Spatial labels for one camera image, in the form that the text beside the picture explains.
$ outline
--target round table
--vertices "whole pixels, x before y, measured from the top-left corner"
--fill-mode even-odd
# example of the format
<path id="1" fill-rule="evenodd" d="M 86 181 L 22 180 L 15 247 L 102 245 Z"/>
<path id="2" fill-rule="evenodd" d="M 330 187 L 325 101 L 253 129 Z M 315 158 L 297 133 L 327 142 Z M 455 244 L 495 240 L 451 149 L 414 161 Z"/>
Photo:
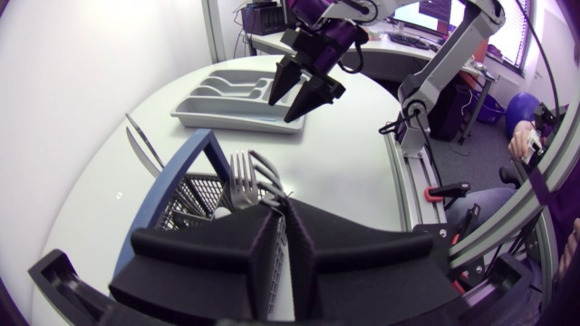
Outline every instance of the round table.
<path id="1" fill-rule="evenodd" d="M 273 72 L 281 56 L 257 56 L 221 62 L 191 72 L 152 94 L 131 116 L 164 162 L 168 162 L 195 129 L 183 127 L 169 112 L 216 69 Z M 302 132 L 281 135 L 215 129 L 226 155 L 254 149 L 278 169 L 285 191 L 326 211 L 381 230 L 401 231 L 390 153 L 378 133 L 395 120 L 400 104 L 379 84 L 361 74 L 334 69 L 331 77 L 346 88 L 333 105 L 306 116 Z M 58 248 L 79 277 L 96 290 L 108 284 L 121 245 L 154 178 L 137 159 L 124 121 L 102 145 L 79 177 L 54 222 L 43 254 Z M 200 155 L 190 171 L 213 172 Z M 275 317 L 291 320 L 294 309 L 288 255 L 281 276 Z M 62 317 L 34 289 L 33 324 L 63 324 Z"/>

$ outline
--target window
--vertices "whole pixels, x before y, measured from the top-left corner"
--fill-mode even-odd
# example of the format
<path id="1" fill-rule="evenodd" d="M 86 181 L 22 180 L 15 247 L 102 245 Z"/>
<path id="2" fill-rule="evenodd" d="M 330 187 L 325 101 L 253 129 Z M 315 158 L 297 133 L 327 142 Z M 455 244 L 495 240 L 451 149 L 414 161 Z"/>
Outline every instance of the window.
<path id="1" fill-rule="evenodd" d="M 531 0 L 518 0 L 530 16 Z M 506 12 L 506 23 L 499 31 L 489 37 L 489 44 L 495 45 L 507 62 L 517 70 L 522 70 L 524 57 L 527 50 L 527 23 L 522 15 L 516 0 L 499 0 Z M 451 6 L 452 25 L 458 26 L 463 20 L 465 5 L 459 0 L 453 0 Z"/>

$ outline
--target keyboard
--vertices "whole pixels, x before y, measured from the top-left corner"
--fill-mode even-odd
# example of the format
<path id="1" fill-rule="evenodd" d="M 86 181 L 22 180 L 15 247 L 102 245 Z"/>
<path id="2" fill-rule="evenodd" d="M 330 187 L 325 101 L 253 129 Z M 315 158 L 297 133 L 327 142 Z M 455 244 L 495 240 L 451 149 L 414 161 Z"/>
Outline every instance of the keyboard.
<path id="1" fill-rule="evenodd" d="M 426 44 L 425 42 L 421 41 L 417 37 L 412 37 L 412 36 L 408 36 L 408 35 L 401 34 L 401 33 L 395 33 L 395 32 L 388 32 L 387 36 L 389 36 L 389 39 L 394 43 L 407 45 L 407 46 L 413 46 L 413 47 L 423 49 L 423 50 L 429 50 L 429 45 Z"/>

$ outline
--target person's hand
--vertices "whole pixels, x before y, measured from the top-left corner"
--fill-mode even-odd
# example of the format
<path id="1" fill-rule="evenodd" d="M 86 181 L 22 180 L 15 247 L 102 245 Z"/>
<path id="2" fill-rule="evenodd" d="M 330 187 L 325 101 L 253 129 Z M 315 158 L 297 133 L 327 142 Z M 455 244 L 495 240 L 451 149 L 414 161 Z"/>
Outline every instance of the person's hand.
<path id="1" fill-rule="evenodd" d="M 521 160 L 527 155 L 527 137 L 529 132 L 534 129 L 530 121 L 520 121 L 514 128 L 514 137 L 509 142 L 509 153 L 515 160 Z"/>
<path id="2" fill-rule="evenodd" d="M 565 245 L 564 253 L 560 258 L 560 264 L 558 265 L 558 281 L 562 282 L 564 275 L 572 263 L 572 257 L 576 248 L 578 247 L 578 242 L 580 241 L 580 218 L 574 221 L 574 231 L 568 236 L 568 243 Z"/>

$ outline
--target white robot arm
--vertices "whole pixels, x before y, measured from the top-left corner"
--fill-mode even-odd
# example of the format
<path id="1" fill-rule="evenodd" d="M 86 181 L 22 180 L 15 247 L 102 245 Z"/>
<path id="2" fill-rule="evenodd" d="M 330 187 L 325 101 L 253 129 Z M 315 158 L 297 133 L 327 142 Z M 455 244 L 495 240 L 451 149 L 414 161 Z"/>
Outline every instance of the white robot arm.
<path id="1" fill-rule="evenodd" d="M 402 6 L 421 0 L 325 0 L 289 1 L 292 10 L 303 23 L 297 30 L 288 30 L 282 42 L 296 50 L 277 66 L 269 103 L 273 105 L 299 81 L 301 73 L 310 74 L 285 117 L 299 118 L 325 103 L 332 103 L 344 92 L 343 86 L 327 73 L 355 43 L 357 49 L 368 39 L 358 27 L 376 24 Z M 428 126 L 427 114 L 437 102 L 441 90 L 459 72 L 463 63 L 476 51 L 479 43 L 494 34 L 505 22 L 504 10 L 497 0 L 469 0 L 461 25 L 444 43 L 435 57 L 421 72 L 410 75 L 399 88 L 401 115 L 401 146 L 409 155 L 418 155 L 423 148 L 420 126 Z"/>

